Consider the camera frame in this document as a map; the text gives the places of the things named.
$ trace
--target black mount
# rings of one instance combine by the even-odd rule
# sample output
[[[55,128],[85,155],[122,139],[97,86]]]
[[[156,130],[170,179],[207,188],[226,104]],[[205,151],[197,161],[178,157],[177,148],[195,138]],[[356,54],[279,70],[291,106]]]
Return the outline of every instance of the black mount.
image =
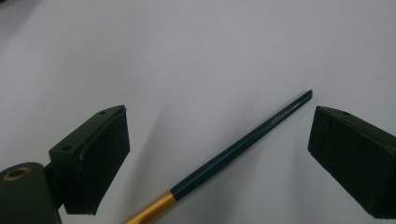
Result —
[[[0,173],[0,223],[61,223],[68,214],[95,215],[130,151],[126,109],[93,115],[49,151],[51,162],[12,166]]]

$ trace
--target gold stripe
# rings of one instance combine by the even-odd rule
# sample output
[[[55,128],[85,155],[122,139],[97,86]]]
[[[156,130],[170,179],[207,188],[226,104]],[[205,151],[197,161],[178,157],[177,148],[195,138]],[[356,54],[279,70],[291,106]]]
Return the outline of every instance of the gold stripe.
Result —
[[[130,217],[124,224],[143,224],[149,223],[152,219],[159,216],[163,211],[176,203],[176,199],[171,191],[167,191],[163,196],[143,208],[133,217]]]

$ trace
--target dark green pencil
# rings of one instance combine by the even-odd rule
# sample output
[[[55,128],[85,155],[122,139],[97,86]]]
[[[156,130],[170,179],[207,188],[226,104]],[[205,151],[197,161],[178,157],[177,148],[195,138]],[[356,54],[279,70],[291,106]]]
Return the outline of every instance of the dark green pencil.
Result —
[[[298,110],[312,98],[312,91],[308,91],[297,100],[277,112],[270,119],[259,127],[239,139],[237,142],[226,148],[219,155],[208,161],[192,174],[184,178],[170,190],[166,191],[160,198],[141,210],[139,213],[129,218],[124,224],[149,223],[152,219],[182,199],[184,196],[201,186],[207,179],[215,175],[219,170],[241,155],[259,139],[273,130],[284,119]]]

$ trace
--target white background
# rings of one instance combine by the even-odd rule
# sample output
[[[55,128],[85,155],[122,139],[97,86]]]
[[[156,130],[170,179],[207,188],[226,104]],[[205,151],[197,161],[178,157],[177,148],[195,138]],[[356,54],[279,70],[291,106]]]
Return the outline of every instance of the white background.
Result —
[[[131,153],[98,214],[121,223],[277,110],[314,98],[156,223],[396,223],[309,155],[317,105],[396,133],[396,1],[8,0],[0,170],[126,105]]]

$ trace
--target black plastic jaw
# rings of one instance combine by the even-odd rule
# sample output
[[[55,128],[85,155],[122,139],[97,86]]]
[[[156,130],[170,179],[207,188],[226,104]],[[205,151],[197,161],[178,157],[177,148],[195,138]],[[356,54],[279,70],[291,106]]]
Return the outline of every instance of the black plastic jaw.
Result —
[[[93,115],[49,151],[45,168],[23,163],[0,173],[0,223],[61,223],[68,214],[96,214],[130,151],[126,109]]]
[[[311,155],[373,217],[396,218],[396,137],[337,109],[318,106]]]

